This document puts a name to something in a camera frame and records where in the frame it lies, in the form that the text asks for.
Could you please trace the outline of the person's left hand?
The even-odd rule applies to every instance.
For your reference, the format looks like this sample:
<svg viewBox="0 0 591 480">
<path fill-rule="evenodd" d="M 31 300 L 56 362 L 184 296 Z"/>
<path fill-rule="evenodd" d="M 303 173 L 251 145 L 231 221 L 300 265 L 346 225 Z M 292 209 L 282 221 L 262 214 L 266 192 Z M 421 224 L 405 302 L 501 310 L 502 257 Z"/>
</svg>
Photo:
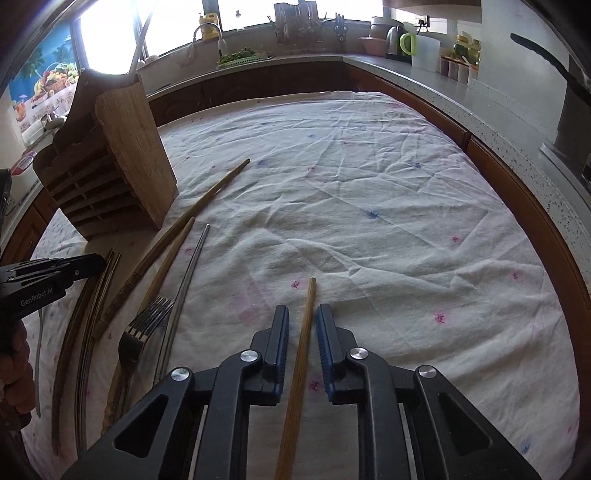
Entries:
<svg viewBox="0 0 591 480">
<path fill-rule="evenodd" d="M 22 430 L 31 421 L 36 406 L 36 384 L 30 363 L 30 346 L 22 320 L 13 329 L 10 347 L 1 352 L 1 408 Z"/>
</svg>

